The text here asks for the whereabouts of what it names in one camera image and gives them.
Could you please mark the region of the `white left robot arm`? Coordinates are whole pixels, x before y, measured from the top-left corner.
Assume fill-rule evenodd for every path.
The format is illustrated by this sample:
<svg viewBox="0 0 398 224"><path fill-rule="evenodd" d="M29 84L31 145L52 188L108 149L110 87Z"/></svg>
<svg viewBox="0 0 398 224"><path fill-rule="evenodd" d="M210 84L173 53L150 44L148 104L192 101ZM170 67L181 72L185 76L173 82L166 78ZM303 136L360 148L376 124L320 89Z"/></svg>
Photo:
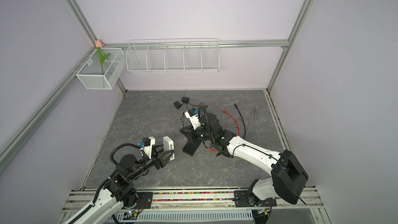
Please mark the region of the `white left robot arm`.
<svg viewBox="0 0 398 224"><path fill-rule="evenodd" d="M134 147L142 152L143 158L137 160L133 154L127 154L117 162L114 159L116 151L123 147ZM151 149L151 157L145 154L144 148L135 144L125 143L115 148L110 160L115 170L98 187L89 203L72 217L66 224L103 224L109 218L119 223L116 214L122 209L131 210L133 216L138 216L144 209L149 209L153 200L152 192L139 193L134 181L152 168L164 168L174 155L174 150L166 151L163 145L155 145Z"/></svg>

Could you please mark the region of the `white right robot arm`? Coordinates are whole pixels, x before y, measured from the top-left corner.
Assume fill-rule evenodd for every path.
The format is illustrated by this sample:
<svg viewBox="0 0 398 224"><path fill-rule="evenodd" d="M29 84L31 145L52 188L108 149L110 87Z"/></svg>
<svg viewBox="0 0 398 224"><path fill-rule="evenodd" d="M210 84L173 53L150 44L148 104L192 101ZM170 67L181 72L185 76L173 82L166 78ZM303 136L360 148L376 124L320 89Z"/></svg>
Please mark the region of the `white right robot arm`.
<svg viewBox="0 0 398 224"><path fill-rule="evenodd" d="M237 191L235 201L240 206L269 206L271 199L297 204L309 179L295 154L287 149L272 151L252 144L238 134L224 129L214 114L203 106L184 112L190 125L180 129L188 142L183 152L193 156L200 144L209 141L209 148L227 158L241 158L265 171L269 178L256 179L246 191Z"/></svg>

